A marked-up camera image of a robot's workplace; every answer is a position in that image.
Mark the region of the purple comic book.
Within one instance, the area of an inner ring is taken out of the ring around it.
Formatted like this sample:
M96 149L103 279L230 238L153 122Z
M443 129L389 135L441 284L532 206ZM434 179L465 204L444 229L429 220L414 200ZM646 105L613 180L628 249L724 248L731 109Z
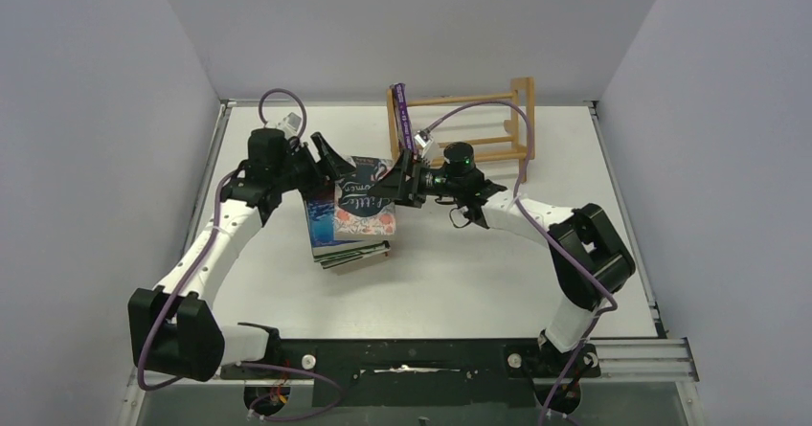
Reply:
M405 96L405 84L395 83L390 86L393 113L395 115L395 132L400 148L416 151L411 118Z

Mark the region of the Jane Eyre book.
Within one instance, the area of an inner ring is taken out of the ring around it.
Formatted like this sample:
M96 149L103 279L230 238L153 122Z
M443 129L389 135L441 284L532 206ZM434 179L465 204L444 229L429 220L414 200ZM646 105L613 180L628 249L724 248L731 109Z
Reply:
M334 187L328 187L304 199L310 245L313 249L338 244L334 238Z

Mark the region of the wooden book rack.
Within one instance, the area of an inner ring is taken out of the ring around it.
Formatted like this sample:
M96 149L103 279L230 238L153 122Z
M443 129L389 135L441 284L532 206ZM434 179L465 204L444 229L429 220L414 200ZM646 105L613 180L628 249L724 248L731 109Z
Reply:
M395 115L390 86L386 90L389 147L392 157L400 148L395 132ZM408 98L413 134L428 129L437 141L438 152L431 161L442 163L441 152L452 143L473 146L475 161L495 171L499 179L514 177L535 157L535 79L512 78L500 92L479 95Z

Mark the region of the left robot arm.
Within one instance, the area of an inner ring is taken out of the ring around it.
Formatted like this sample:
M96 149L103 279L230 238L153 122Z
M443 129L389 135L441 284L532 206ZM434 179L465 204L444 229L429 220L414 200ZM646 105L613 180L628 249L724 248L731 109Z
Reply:
M205 382L223 366L268 358L278 330L252 324L220 326L210 303L243 249L289 191L320 191L355 170L323 138L310 150L276 128L251 132L247 157L216 187L210 221L187 252L151 289L128 301L136 379L156 391L183 378Z

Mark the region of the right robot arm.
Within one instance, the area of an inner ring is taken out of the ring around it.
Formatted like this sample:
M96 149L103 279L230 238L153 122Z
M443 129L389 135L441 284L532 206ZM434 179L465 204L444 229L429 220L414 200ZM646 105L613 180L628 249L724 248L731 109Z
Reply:
M429 196L449 198L470 224L548 247L564 297L541 332L538 360L547 373L565 373L598 316L616 309L615 293L636 272L633 256L602 207L559 207L522 196L486 178L468 143L453 143L443 155L443 164L432 168L402 150L369 193L413 208Z

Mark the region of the Little Women book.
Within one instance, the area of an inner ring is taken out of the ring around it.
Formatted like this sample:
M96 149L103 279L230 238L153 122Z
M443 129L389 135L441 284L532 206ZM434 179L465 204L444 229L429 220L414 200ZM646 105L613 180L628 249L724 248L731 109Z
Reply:
M390 159L345 155L354 172L335 184L333 233L338 240L383 240L396 235L395 203L370 194L393 167Z

